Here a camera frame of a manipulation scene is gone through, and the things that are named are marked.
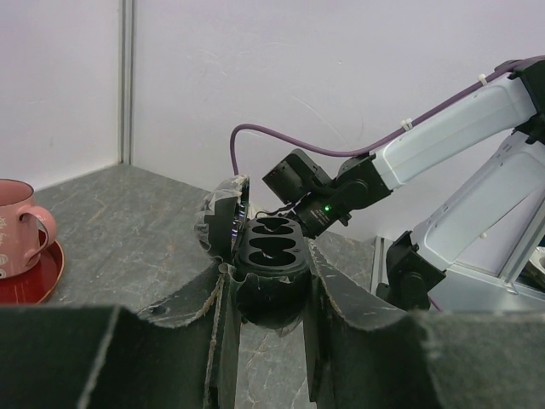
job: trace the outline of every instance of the mug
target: mug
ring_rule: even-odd
[[[40,244],[37,222],[45,231]],[[23,181],[0,179],[0,279],[23,274],[40,260],[40,253],[57,239],[57,224],[36,206],[34,189]]]

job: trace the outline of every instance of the gray tabletop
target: gray tabletop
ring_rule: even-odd
[[[168,296],[209,265],[193,236],[206,192],[119,165],[37,193],[53,213],[66,271],[50,304],[122,304],[138,311]],[[373,246],[324,233],[331,262],[370,287]],[[241,332],[237,408],[311,408],[302,325],[286,337],[253,325]]]

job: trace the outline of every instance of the red saucer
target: red saucer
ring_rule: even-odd
[[[40,242],[45,233],[40,231]],[[47,301],[60,280],[65,255],[55,241],[40,256],[40,261],[26,273],[0,279],[0,304],[38,304]]]

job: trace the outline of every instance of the white panel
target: white panel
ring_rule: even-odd
[[[118,2],[0,5],[0,176],[41,188],[115,164]]]
[[[542,0],[516,7],[496,0],[138,2],[135,164],[212,188],[231,174],[228,138],[243,122],[329,149],[362,147],[505,60],[543,54],[543,7]],[[507,134],[354,212],[349,228],[332,229],[356,239],[397,237],[438,208]],[[252,177],[254,201],[281,205],[261,177],[291,149],[249,132],[239,137],[238,163]],[[341,163],[312,156],[330,173]],[[514,230],[498,228],[487,244],[512,242]],[[494,257],[476,252],[478,264]]]

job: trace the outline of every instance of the purple cable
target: purple cable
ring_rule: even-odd
[[[494,81],[495,79],[499,78],[503,74],[511,72],[515,67],[525,63],[528,60],[511,61],[502,66],[499,66],[497,68],[497,71],[494,71],[492,74],[486,77],[486,82]],[[445,102],[437,105],[433,109],[430,109],[428,112],[424,113],[423,115],[421,115],[420,117],[412,121],[413,126],[421,124],[426,119],[429,119],[436,113],[443,111],[445,108],[459,101],[461,98],[468,96],[469,94],[481,88],[482,86],[484,85],[481,82],[478,82],[465,88],[463,91],[459,92],[456,95],[453,95],[451,98],[449,98]],[[395,138],[397,138],[398,136],[404,133],[404,129],[399,128],[398,130],[395,130],[394,132],[392,132],[390,135],[383,137],[379,141],[376,141],[375,143],[372,143],[367,147],[362,147],[360,149],[356,149],[355,151],[338,152],[338,151],[331,151],[329,149],[323,149],[322,147],[316,147],[314,145],[311,145],[310,143],[299,141],[296,138],[292,138],[291,136],[284,135],[280,132],[277,132],[276,130],[271,130],[264,126],[254,125],[254,124],[240,124],[236,126],[234,130],[232,130],[231,139],[229,141],[229,150],[231,152],[232,169],[235,175],[238,175],[237,155],[235,153],[235,139],[237,137],[237,133],[240,132],[241,130],[254,130],[257,132],[261,132],[262,134],[266,134],[266,135],[272,136],[273,138],[277,138],[281,141],[288,142],[291,145],[302,147],[303,149],[307,149],[308,151],[319,153],[324,156],[331,156],[334,158],[346,158],[346,157],[363,155],[364,153],[368,153],[372,150],[377,149],[378,147],[386,145],[388,142],[394,140]]]
[[[435,309],[437,309],[439,312],[443,311],[443,309],[441,309],[441,307],[439,306],[439,304],[437,304],[437,301],[435,301],[433,298],[431,298],[430,296],[427,296],[429,298],[429,302],[435,307]]]

